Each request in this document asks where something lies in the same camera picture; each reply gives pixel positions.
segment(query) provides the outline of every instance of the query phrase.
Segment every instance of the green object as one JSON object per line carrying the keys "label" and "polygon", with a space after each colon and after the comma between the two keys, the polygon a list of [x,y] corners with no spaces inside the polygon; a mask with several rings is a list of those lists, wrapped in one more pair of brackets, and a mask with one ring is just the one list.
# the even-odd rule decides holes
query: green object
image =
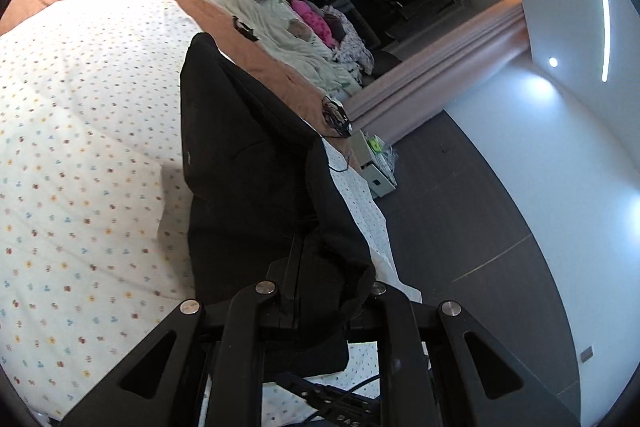
{"label": "green object", "polygon": [[380,154],[382,152],[383,145],[380,143],[380,138],[377,136],[367,136],[367,144],[371,147],[371,150],[374,153]]}

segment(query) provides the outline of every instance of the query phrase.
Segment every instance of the screw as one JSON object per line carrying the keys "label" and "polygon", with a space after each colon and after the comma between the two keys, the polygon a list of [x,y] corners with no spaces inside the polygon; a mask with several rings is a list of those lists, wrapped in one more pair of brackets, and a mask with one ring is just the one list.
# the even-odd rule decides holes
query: screw
{"label": "screw", "polygon": [[449,317],[455,317],[460,315],[462,307],[455,301],[446,301],[442,303],[442,313],[449,315]]}
{"label": "screw", "polygon": [[386,286],[380,281],[375,281],[371,287],[371,294],[378,296],[382,295],[384,292],[386,292]]}
{"label": "screw", "polygon": [[200,303],[198,301],[194,301],[193,299],[189,299],[188,301],[180,304],[180,311],[185,315],[193,315],[200,309]]}
{"label": "screw", "polygon": [[258,282],[257,285],[255,285],[255,290],[260,295],[270,295],[274,291],[276,291],[276,285],[274,285],[274,283],[272,283],[271,281],[261,281]]}

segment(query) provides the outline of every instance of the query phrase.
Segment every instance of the led light strip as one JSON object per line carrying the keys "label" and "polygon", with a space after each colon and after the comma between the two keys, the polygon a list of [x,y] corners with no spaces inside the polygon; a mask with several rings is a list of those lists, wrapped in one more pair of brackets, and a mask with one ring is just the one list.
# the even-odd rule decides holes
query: led light strip
{"label": "led light strip", "polygon": [[609,76],[609,57],[611,54],[611,16],[609,13],[609,0],[602,0],[604,12],[604,60],[602,61],[602,81],[607,82]]}

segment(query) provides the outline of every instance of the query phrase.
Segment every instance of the white bedsheet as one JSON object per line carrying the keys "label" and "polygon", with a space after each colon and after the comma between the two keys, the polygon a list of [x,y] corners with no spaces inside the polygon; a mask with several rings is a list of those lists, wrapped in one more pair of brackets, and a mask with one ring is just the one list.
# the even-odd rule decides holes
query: white bedsheet
{"label": "white bedsheet", "polygon": [[[67,0],[0,38],[0,362],[33,410],[63,417],[193,296],[179,73],[199,31],[173,0]],[[379,277],[401,284],[367,222]],[[375,374],[375,346],[351,352],[319,380]],[[267,387],[263,425],[310,411],[296,400]]]}
{"label": "white bedsheet", "polygon": [[400,281],[396,263],[391,254],[389,236],[386,232],[386,219],[378,206],[371,199],[371,191],[367,181],[353,169],[345,170],[346,162],[342,154],[335,150],[326,140],[324,147],[331,177],[340,191],[353,220],[369,244],[371,260],[376,268],[376,278],[401,290],[414,302],[422,302],[420,290],[407,286]]}

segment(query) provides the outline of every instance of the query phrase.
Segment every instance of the clutter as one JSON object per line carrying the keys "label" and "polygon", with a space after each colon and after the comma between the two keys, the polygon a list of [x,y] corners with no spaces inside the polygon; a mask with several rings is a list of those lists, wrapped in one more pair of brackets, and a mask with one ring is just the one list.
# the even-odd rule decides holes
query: clutter
{"label": "clutter", "polygon": [[373,198],[385,196],[396,190],[398,182],[394,168],[398,155],[378,136],[366,136],[357,131],[349,140],[360,174],[366,179]]}
{"label": "clutter", "polygon": [[320,37],[325,46],[335,48],[336,42],[331,34],[331,29],[321,16],[317,15],[309,5],[299,0],[292,0],[291,7],[300,15],[302,20],[313,32]]}

